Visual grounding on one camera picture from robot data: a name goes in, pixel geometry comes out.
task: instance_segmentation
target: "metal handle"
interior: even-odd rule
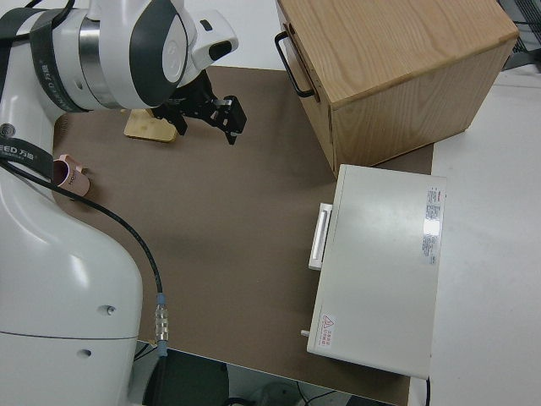
[[[312,251],[310,252],[310,261],[308,268],[315,271],[321,271],[323,265],[323,255],[325,253],[325,243],[327,242],[327,232],[329,231],[329,221],[331,220],[332,205],[320,203],[320,214],[318,223],[315,226],[314,241]]]
[[[293,72],[291,68],[289,67],[289,64],[287,63],[286,56],[284,55],[283,50],[280,47],[280,41],[284,40],[289,37],[289,34],[287,31],[283,31],[274,38],[274,43],[276,44],[276,49],[278,50],[278,54],[280,55],[280,59],[282,63],[284,64],[284,67],[286,68],[287,76],[289,76],[289,80],[291,80],[291,83],[293,85],[293,88],[295,89],[295,92],[299,97],[311,97],[315,95],[314,89],[310,89],[309,91],[301,91],[298,87],[297,81],[295,80],[295,77],[293,76]]]

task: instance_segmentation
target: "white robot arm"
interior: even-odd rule
[[[53,126],[65,112],[154,108],[181,134],[182,116],[198,117],[231,144],[246,121],[234,96],[216,99],[205,73],[238,46],[217,12],[190,16],[183,0],[73,4],[0,19],[2,406],[131,404],[142,301],[128,253],[6,162],[51,178]]]

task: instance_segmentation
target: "small wooden object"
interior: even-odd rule
[[[177,138],[175,126],[167,120],[154,118],[150,110],[132,110],[124,134],[142,140],[173,142]]]
[[[517,39],[495,0],[277,0],[335,175],[466,129]]]

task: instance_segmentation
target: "brown mat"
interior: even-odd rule
[[[68,115],[55,156],[90,171],[87,195],[130,222],[161,268],[172,348],[407,404],[409,378],[306,351],[318,272],[308,269],[320,202],[336,181],[300,102],[280,71],[212,68],[218,96],[233,94],[248,123],[233,147],[205,123],[189,121],[171,144],[123,135],[128,112]],[[429,172],[432,149],[384,167]],[[155,285],[139,246],[116,223],[57,197],[68,213],[119,241],[145,285],[140,338],[153,338]]]

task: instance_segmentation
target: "pink object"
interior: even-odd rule
[[[90,188],[90,180],[83,174],[85,168],[70,155],[63,154],[52,164],[52,182],[79,196]]]

